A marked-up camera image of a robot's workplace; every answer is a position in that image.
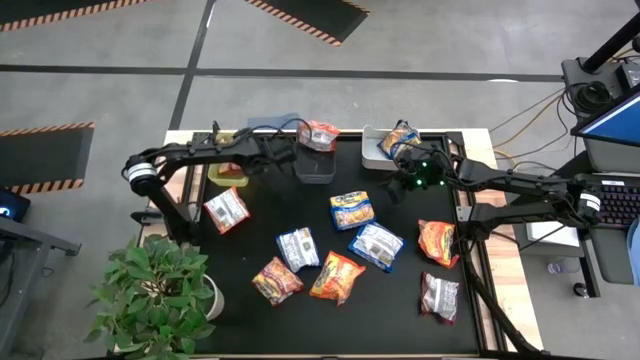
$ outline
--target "potted plant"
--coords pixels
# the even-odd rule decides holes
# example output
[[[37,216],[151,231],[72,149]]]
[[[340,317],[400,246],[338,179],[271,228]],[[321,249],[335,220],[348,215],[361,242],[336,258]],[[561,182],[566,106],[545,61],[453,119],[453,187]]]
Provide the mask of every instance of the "potted plant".
[[[92,304],[106,310],[98,312],[85,341],[104,334],[109,351],[129,353],[126,359],[187,359],[224,307],[205,274],[206,260],[198,247],[160,235],[146,237],[142,247],[134,239],[110,254],[104,281],[92,288]]]

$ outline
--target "gray floor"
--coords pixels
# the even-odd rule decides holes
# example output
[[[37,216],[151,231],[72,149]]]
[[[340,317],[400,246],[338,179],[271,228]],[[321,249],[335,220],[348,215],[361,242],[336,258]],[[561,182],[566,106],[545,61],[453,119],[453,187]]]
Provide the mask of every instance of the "gray floor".
[[[241,0],[219,0],[200,67],[402,70],[559,74],[565,58],[589,55],[637,11],[631,0],[359,0],[373,11],[341,48],[330,47]],[[0,64],[186,66],[205,0],[154,0],[57,24],[0,33]],[[29,223],[82,242],[77,258],[51,256],[22,344],[47,359],[97,356],[81,340],[94,309],[88,285],[108,251],[138,227],[144,205],[119,177],[127,156],[158,144],[169,126],[180,76],[0,73],[0,130],[95,121],[87,179],[77,191],[31,196]],[[181,129],[226,128],[248,117],[298,112],[344,128],[492,128],[559,89],[558,83],[250,79],[196,77]],[[533,114],[492,133],[507,139]],[[562,112],[568,124],[574,120]],[[562,133],[555,109],[502,147],[518,154]],[[526,160],[560,166],[568,138]],[[542,171],[533,168],[530,171]],[[65,208],[67,214],[59,209]],[[545,348],[564,355],[634,359],[640,351],[640,292],[601,282],[603,297],[571,293],[578,275],[552,276],[546,261],[523,257]]]

